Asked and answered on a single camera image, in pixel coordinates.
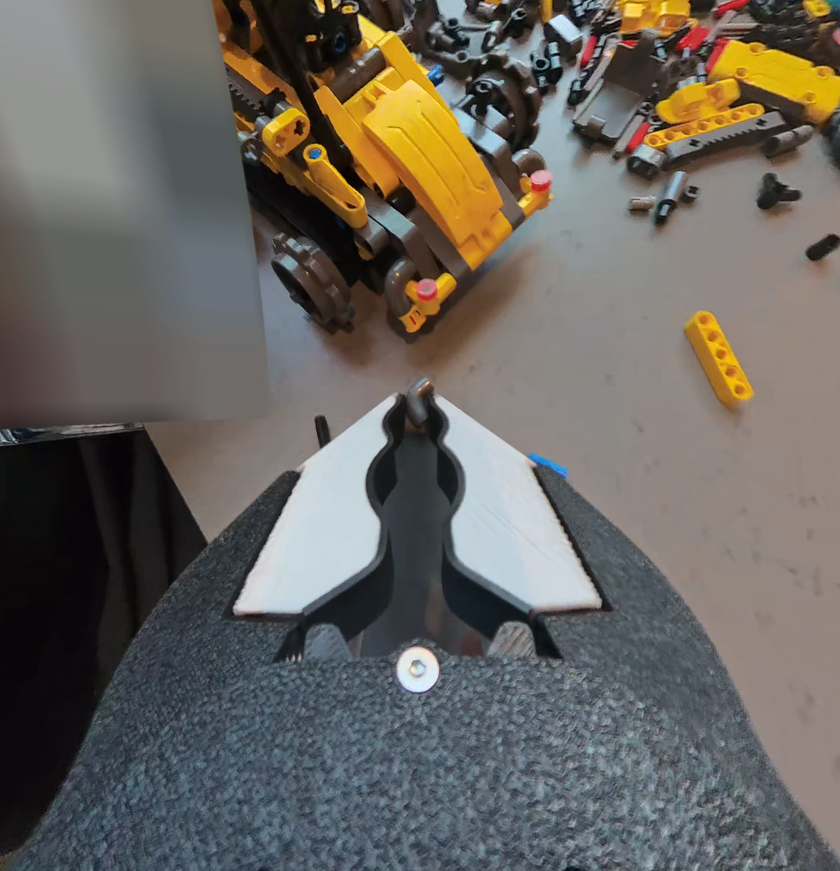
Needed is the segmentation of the grey gear rack beam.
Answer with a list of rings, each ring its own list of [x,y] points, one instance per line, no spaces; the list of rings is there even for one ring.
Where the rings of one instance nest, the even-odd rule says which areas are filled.
[[[627,171],[646,180],[694,159],[737,147],[762,144],[788,132],[792,124],[780,111],[746,103],[709,117],[649,132],[626,160]]]

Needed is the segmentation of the yellow rectangular panel piece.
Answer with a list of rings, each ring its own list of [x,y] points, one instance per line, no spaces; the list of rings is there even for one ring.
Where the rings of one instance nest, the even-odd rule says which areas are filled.
[[[840,104],[840,76],[832,67],[758,42],[729,40],[713,52],[707,73],[709,82],[737,80],[743,98],[775,106],[797,123],[823,125]]]

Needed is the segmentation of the short yellow holed beam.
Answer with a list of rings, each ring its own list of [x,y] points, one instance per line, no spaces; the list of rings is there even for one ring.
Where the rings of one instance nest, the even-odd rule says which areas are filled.
[[[737,408],[753,398],[752,385],[733,353],[727,336],[711,312],[695,312],[686,322],[684,333],[721,404]]]

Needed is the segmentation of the grey pin connector piece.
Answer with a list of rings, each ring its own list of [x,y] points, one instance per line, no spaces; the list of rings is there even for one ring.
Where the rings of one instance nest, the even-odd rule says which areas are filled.
[[[627,212],[630,214],[651,215],[653,224],[664,226],[682,204],[697,201],[700,187],[690,180],[685,171],[676,171],[666,182],[660,196],[643,196],[632,198],[628,202]]]

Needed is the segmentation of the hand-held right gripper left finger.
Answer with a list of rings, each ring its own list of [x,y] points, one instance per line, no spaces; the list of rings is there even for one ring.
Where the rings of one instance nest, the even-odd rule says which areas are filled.
[[[233,617],[332,624],[361,635],[394,585],[382,507],[396,484],[404,396],[393,394],[297,470],[287,500],[245,576]]]

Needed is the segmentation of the grey small curved piece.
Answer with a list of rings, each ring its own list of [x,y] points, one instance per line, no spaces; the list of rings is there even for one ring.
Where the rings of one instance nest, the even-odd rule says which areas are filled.
[[[430,420],[430,402],[434,386],[429,376],[418,378],[405,393],[405,414],[411,427],[425,430]]]

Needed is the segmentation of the grey curved panel piece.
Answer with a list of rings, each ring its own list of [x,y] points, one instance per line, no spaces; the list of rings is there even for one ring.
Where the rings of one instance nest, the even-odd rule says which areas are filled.
[[[614,145],[650,97],[663,66],[654,31],[633,46],[618,45],[602,77],[575,114],[573,129],[592,142]]]

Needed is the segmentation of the yellow toy vehicle model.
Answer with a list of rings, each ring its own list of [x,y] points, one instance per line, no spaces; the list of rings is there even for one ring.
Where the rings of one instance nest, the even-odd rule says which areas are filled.
[[[436,2],[212,6],[273,272],[327,332],[358,282],[417,332],[549,204],[532,73]]]

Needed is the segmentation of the pile of mixed coloured pieces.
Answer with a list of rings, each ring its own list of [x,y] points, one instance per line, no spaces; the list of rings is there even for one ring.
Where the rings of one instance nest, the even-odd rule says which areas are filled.
[[[573,129],[586,147],[610,146],[612,158],[627,161],[649,132],[759,103],[741,96],[737,80],[708,81],[713,52],[729,40],[762,43],[832,67],[840,76],[840,2],[464,2],[464,6],[464,15],[447,17],[438,2],[396,2],[396,10],[408,15],[415,51],[434,63],[433,82],[444,74],[463,81],[466,96],[458,106],[520,143],[528,143],[534,135],[532,100],[555,90],[568,65],[574,68],[566,96],[572,123],[618,45],[633,46],[648,31],[657,34],[656,51],[664,63],[652,94],[621,138],[611,146],[591,142]],[[779,111],[759,104],[767,111]],[[825,136],[828,121],[812,125],[786,118],[793,125],[788,132],[747,147],[760,147],[765,158],[774,160],[796,152],[815,134]]]

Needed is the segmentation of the black angled connector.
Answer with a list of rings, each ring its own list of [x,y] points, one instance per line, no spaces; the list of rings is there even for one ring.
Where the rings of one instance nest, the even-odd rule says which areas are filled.
[[[756,205],[760,210],[768,211],[780,205],[797,202],[801,198],[800,189],[783,183],[775,173],[767,172],[762,176]]]

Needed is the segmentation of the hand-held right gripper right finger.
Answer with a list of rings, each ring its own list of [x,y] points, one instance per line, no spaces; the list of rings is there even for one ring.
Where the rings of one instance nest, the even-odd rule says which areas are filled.
[[[483,637],[509,622],[602,610],[536,464],[451,401],[434,396],[427,408],[449,506],[442,563],[449,609]]]

